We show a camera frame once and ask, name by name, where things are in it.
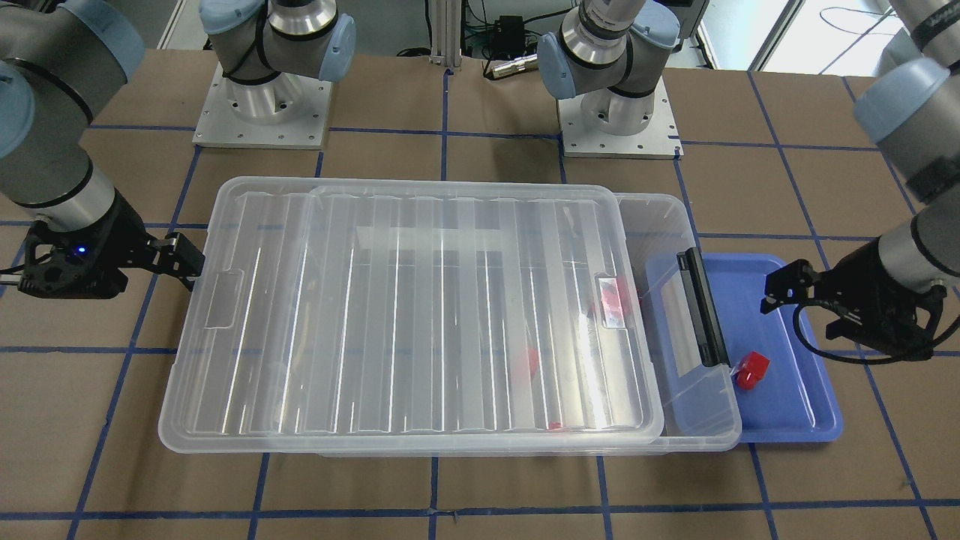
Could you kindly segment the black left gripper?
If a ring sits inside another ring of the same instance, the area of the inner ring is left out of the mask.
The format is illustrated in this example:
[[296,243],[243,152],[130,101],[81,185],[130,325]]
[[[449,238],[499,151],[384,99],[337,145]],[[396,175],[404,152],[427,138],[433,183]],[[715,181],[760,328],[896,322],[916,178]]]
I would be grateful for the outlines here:
[[844,338],[886,355],[931,355],[947,340],[947,330],[940,328],[946,297],[942,284],[915,292],[895,281],[882,266],[879,241],[874,240],[823,272],[807,259],[771,272],[759,311],[771,314],[794,305],[796,339],[814,355],[823,351],[802,328],[803,311],[811,307],[837,316],[825,328],[830,341]]

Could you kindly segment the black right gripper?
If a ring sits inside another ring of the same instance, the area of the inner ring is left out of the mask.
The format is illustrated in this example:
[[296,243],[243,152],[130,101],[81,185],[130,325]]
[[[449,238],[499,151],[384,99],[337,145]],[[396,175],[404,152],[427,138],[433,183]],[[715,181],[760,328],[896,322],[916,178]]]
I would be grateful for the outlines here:
[[16,286],[41,299],[112,299],[124,292],[126,268],[175,278],[189,292],[201,277],[205,256],[189,237],[172,232],[164,239],[145,228],[133,206],[117,193],[106,214],[70,232],[37,219],[25,239],[25,259]]

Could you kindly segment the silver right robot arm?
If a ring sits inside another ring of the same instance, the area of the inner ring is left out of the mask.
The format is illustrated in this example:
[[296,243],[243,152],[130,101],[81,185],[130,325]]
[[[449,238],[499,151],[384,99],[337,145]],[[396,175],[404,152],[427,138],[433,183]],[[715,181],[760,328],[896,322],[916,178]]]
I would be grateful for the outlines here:
[[[202,1],[198,11],[243,119],[289,112],[295,78],[342,81],[356,54],[356,21],[334,1]],[[3,286],[112,299],[127,289],[128,268],[186,290],[201,276],[202,251],[179,232],[151,235],[80,143],[145,52],[105,1],[49,13],[2,3],[2,194],[31,216],[24,260],[2,270]]]

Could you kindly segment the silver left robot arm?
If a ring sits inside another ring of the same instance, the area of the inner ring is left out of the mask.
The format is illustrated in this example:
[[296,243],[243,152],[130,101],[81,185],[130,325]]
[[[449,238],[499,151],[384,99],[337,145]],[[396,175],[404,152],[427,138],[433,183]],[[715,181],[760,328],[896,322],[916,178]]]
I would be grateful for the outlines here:
[[[923,209],[825,272],[804,259],[768,274],[762,314],[792,305],[798,341],[806,308],[835,314],[829,339],[879,352],[878,365],[915,362],[956,334],[941,327],[945,298],[958,284],[958,11],[956,1],[892,1],[919,58],[873,83],[853,114],[871,143],[905,180]],[[583,97],[591,123],[611,136],[641,132],[679,20],[654,1],[583,1],[537,45],[538,69],[558,100]]]

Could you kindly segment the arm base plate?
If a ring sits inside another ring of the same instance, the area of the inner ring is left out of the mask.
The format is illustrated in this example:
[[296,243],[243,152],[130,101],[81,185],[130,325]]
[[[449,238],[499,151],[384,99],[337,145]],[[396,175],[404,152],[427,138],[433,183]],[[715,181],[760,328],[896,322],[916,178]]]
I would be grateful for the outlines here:
[[645,97],[601,89],[559,100],[556,112],[567,157],[675,160],[685,154],[663,78]]
[[217,66],[192,141],[205,148],[321,151],[333,89],[332,82],[289,73],[240,85]]

